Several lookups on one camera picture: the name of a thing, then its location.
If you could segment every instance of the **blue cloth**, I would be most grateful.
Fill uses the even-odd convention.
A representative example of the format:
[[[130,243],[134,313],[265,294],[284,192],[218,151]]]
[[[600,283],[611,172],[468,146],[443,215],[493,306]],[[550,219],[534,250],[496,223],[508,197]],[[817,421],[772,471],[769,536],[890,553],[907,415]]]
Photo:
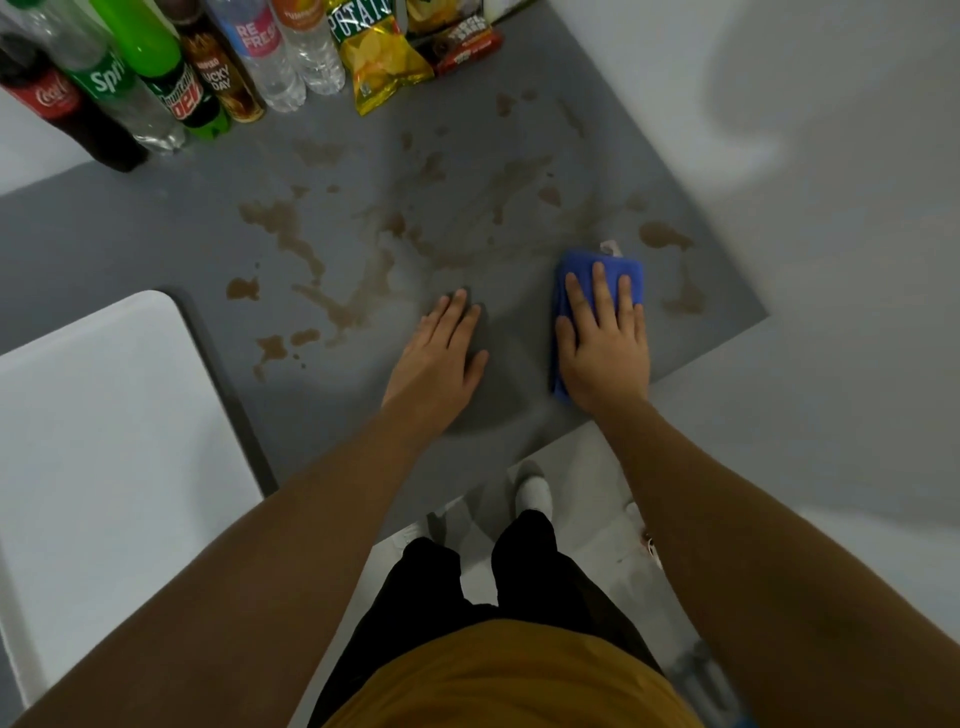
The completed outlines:
[[[631,291],[633,293],[634,303],[643,303],[643,266],[638,260],[630,260],[625,257],[613,257],[612,255],[601,255],[590,251],[567,251],[560,259],[557,266],[557,276],[554,280],[553,292],[553,320],[558,316],[566,316],[573,320],[573,312],[570,308],[570,300],[566,296],[566,286],[564,279],[567,273],[573,273],[580,281],[580,287],[584,295],[593,308],[596,315],[596,306],[593,303],[593,263],[599,260],[604,264],[607,272],[607,285],[611,290],[614,304],[616,304],[617,281],[620,276],[630,276]],[[560,375],[560,361],[557,356],[557,335],[554,333],[552,338],[552,348],[550,353],[550,391],[553,396],[561,401],[570,401],[570,395],[566,392],[564,378]]]

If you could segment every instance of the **coca-cola bottle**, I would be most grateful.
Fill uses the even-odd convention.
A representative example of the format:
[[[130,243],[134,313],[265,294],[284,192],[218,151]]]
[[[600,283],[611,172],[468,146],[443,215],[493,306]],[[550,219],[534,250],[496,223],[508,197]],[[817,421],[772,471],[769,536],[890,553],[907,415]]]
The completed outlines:
[[[97,161],[130,172],[147,150],[57,69],[39,46],[0,34],[0,85],[39,117],[72,136]]]

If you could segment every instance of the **plastic bottle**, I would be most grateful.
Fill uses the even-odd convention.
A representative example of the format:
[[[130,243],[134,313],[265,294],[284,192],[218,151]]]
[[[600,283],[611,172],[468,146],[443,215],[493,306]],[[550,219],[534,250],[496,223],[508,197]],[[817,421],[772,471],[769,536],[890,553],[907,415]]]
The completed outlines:
[[[230,128],[217,97],[197,78],[180,44],[141,0],[90,0],[117,38],[120,52],[170,110],[201,139],[215,139]]]
[[[8,0],[50,58],[138,142],[160,154],[186,141],[172,118],[115,52],[108,33],[73,0]]]
[[[146,161],[147,150],[71,84],[31,40],[0,35],[0,85],[102,164],[130,172]]]
[[[344,87],[347,75],[324,22],[324,0],[272,0],[283,37],[307,87],[323,95]]]
[[[306,86],[287,56],[266,0],[208,0],[207,5],[267,105],[283,112],[303,106]]]
[[[198,0],[156,0],[167,20],[180,35],[183,54],[190,59],[204,81],[234,121],[249,124],[263,116],[263,102],[252,91],[251,81],[240,61],[229,50],[229,42],[204,12]]]

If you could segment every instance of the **black pants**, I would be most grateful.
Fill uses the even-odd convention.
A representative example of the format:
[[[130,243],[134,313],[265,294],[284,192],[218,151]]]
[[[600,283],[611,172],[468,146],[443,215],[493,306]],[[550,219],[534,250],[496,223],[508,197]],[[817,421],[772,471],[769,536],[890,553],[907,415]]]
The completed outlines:
[[[319,728],[381,667],[421,644],[488,619],[518,619],[593,635],[660,672],[646,643],[572,559],[557,550],[553,525],[524,511],[493,547],[499,606],[471,604],[460,586],[460,555],[416,539],[387,575],[324,686],[310,717]]]

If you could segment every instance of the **hand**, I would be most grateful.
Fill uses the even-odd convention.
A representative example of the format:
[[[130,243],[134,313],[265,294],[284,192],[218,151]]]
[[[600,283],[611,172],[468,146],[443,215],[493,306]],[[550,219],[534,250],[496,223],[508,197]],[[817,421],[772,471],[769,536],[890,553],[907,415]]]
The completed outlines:
[[[466,304],[467,291],[461,288],[453,300],[441,296],[420,319],[383,396],[383,408],[402,407],[425,445],[443,434],[467,406],[490,359],[488,352],[478,352],[467,366],[480,306],[471,306],[465,316]]]
[[[647,399],[650,388],[650,352],[643,306],[634,305],[630,277],[617,282],[619,315],[607,285],[603,263],[593,264],[593,302],[596,317],[584,296],[577,277],[566,274],[566,295],[570,298],[573,323],[557,319],[557,349],[560,373],[566,391],[594,420]]]

